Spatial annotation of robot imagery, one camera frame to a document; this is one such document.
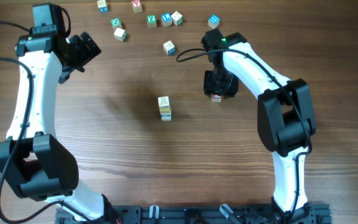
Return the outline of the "red top block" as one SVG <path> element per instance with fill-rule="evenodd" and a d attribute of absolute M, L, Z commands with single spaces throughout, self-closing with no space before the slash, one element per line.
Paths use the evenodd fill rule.
<path fill-rule="evenodd" d="M 222 96 L 222 95 L 215 95 L 215 94 L 212 94 L 212 95 L 211 95 L 211 101 L 212 101 L 212 102 L 218 102 L 218 103 L 220 103 L 220 102 L 222 102 L 222 100 L 223 100 L 223 96 Z"/>

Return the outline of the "yellow S block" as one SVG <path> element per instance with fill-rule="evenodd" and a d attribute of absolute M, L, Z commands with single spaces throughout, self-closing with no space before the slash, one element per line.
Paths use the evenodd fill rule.
<path fill-rule="evenodd" d="M 169 108 L 170 107 L 169 97 L 168 96 L 158 97 L 158 107 L 161 110 L 164 108 Z"/>

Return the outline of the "white block yellow O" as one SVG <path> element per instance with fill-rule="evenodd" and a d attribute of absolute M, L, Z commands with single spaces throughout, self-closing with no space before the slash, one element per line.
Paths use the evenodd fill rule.
<path fill-rule="evenodd" d="M 170 108 L 160 108 L 160 114 L 169 114 L 171 113 Z"/>

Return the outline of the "white block blue side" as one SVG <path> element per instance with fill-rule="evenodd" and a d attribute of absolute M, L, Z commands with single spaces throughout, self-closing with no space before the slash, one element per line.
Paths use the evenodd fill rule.
<path fill-rule="evenodd" d="M 171 117 L 167 117 L 167 118 L 161 118 L 162 119 L 162 121 L 171 121 L 172 120 L 172 118 Z"/>

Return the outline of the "white block bird picture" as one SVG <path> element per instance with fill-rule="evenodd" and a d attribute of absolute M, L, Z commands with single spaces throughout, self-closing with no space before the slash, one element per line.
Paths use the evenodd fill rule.
<path fill-rule="evenodd" d="M 161 114 L 161 117 L 162 117 L 162 118 L 171 118 L 171 117 L 172 117 L 172 114 L 171 114 L 171 113 Z"/>

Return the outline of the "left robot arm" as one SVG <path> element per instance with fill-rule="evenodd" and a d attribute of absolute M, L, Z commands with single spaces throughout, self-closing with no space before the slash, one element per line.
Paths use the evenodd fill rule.
<path fill-rule="evenodd" d="M 52 3 L 33 7 L 34 26 L 16 44 L 20 66 L 16 109 L 0 142 L 0 184 L 19 198 L 58 205 L 82 223 L 121 223 L 108 199 L 79 178 L 74 156 L 57 140 L 57 86 L 83 71 L 100 48 L 86 32 L 71 35 L 67 11 Z"/>

